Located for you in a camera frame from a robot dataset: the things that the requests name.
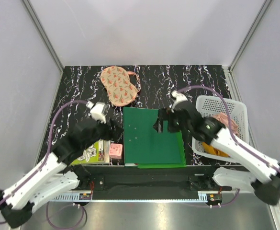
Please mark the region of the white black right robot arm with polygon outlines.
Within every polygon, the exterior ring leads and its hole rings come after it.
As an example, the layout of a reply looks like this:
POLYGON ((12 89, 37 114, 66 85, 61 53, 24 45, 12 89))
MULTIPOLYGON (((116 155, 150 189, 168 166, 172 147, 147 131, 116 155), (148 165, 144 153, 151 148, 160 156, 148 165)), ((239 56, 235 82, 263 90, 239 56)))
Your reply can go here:
POLYGON ((163 123, 168 122, 168 132, 188 131, 196 140, 226 153, 243 165, 247 171, 232 171, 224 167, 204 177, 205 187, 214 190, 229 186, 253 192, 268 205, 280 200, 280 162, 257 151, 230 133, 230 130, 213 117, 202 117, 189 101, 176 104, 174 109, 163 108, 157 113, 153 128, 163 132, 163 123))

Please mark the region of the aluminium frame post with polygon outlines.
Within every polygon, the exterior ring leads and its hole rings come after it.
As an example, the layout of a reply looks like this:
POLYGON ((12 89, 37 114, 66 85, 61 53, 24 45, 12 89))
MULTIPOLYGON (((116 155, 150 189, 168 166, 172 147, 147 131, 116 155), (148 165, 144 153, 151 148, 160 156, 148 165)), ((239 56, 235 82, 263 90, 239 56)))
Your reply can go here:
POLYGON ((31 18, 31 21, 33 22, 38 34, 40 35, 47 51, 49 52, 49 55, 51 56, 52 60, 54 61, 56 67, 58 70, 63 73, 64 66, 62 62, 59 59, 59 56, 57 55, 49 37, 46 34, 46 31, 33 7, 30 0, 21 0, 26 12, 28 13, 29 17, 31 18))
POLYGON ((235 54, 231 64, 228 66, 228 69, 230 72, 233 71, 233 69, 235 68, 235 66, 237 65, 239 59, 241 58, 244 50, 246 49, 248 43, 251 41, 255 31, 257 30, 258 26, 260 25, 262 19, 264 18, 266 12, 268 11, 268 9, 270 8, 271 4, 273 3, 273 0, 265 0, 260 8, 260 10, 258 11, 254 21, 252 22, 241 46, 239 47, 237 53, 235 54))

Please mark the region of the pink lace garment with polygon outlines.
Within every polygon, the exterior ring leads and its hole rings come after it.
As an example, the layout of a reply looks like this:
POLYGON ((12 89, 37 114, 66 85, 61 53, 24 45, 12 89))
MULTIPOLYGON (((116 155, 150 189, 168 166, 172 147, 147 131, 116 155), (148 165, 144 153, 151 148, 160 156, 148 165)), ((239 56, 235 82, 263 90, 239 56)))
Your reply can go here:
POLYGON ((232 132, 236 136, 239 136, 239 131, 238 131, 239 125, 233 119, 230 119, 231 120, 231 125, 229 126, 229 120, 228 120, 227 114, 219 113, 219 114, 213 115, 212 117, 217 119, 221 123, 223 123, 227 128, 231 127, 232 132))

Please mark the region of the lime green illustrated book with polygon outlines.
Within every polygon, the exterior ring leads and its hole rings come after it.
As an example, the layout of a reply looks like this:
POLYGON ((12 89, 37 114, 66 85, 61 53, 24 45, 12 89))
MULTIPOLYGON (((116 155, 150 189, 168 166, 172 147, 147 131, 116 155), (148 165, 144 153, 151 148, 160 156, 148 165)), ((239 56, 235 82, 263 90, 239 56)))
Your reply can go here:
POLYGON ((110 141, 99 140, 83 151, 83 154, 75 159, 71 165, 104 165, 109 164, 110 141))

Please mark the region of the left aluminium frame post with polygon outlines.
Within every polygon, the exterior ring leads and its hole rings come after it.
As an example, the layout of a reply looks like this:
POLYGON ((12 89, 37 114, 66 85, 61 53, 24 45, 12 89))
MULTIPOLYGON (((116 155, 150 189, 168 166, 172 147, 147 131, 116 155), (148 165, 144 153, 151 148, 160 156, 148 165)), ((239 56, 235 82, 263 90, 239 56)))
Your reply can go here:
POLYGON ((57 55, 49 37, 46 34, 46 31, 33 7, 30 0, 21 0, 26 12, 28 13, 29 17, 31 18, 31 21, 33 22, 38 34, 40 35, 47 51, 49 52, 49 55, 51 56, 52 60, 54 61, 56 67, 58 70, 63 73, 64 66, 62 62, 59 59, 59 56, 57 55))

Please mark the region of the right aluminium frame post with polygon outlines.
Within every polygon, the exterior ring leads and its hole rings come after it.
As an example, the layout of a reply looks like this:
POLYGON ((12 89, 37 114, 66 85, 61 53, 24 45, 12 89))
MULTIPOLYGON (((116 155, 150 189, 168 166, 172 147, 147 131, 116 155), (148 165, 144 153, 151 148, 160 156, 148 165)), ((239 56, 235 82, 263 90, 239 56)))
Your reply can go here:
POLYGON ((228 69, 230 72, 233 71, 233 69, 235 68, 235 66, 237 65, 239 59, 241 58, 244 50, 246 49, 248 43, 251 41, 255 31, 257 30, 258 26, 260 25, 262 19, 264 18, 266 12, 268 11, 268 9, 270 8, 271 4, 273 3, 273 0, 265 0, 260 8, 260 10, 258 11, 254 21, 252 22, 241 46, 239 47, 237 53, 235 54, 231 64, 228 66, 228 69))

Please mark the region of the pink floral mesh laundry bag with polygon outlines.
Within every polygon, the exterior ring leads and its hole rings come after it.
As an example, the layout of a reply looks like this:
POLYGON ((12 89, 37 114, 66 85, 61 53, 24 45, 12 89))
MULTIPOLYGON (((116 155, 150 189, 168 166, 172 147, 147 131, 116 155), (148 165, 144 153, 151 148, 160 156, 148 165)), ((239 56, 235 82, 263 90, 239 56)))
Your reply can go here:
POLYGON ((141 90, 139 75, 119 66, 104 69, 100 80, 107 91, 111 105, 116 107, 131 104, 141 90))

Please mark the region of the small pink box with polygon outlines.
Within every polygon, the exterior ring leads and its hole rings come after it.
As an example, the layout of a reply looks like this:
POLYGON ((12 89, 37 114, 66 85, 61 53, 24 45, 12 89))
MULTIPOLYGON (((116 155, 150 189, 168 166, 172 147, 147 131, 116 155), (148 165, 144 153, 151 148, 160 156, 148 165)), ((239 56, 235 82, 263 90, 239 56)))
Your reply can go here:
POLYGON ((123 145, 111 143, 109 149, 109 156, 111 159, 121 159, 123 155, 123 145))

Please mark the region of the mustard yellow garment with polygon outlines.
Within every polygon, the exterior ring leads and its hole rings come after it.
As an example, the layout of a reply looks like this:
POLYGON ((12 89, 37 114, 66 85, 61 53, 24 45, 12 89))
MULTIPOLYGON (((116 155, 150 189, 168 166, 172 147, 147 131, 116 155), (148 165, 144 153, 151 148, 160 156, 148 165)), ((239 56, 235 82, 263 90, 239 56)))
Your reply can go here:
POLYGON ((211 145, 206 144, 205 142, 202 142, 202 146, 204 148, 204 150, 211 155, 215 155, 215 156, 219 156, 219 157, 225 157, 225 158, 229 158, 229 155, 214 148, 211 145))

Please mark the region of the light green folder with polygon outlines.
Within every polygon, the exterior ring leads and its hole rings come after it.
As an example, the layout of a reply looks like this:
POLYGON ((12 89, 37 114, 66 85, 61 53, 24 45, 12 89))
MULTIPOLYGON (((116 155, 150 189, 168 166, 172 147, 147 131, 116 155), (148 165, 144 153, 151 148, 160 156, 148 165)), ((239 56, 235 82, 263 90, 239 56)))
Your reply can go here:
POLYGON ((180 155, 180 163, 167 163, 167 164, 139 164, 137 167, 139 169, 164 169, 164 168, 185 168, 186 167, 186 158, 183 146, 183 138, 182 133, 176 133, 179 155, 180 155))

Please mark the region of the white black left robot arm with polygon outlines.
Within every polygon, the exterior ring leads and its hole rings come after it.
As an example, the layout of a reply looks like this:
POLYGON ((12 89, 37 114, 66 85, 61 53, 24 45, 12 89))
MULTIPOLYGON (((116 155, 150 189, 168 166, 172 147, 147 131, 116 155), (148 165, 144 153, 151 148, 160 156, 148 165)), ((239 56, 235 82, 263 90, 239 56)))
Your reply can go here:
POLYGON ((123 128, 87 119, 77 123, 58 140, 48 155, 10 188, 0 190, 0 212, 12 229, 26 223, 41 206, 63 192, 90 186, 90 173, 71 163, 99 140, 116 140, 123 128))

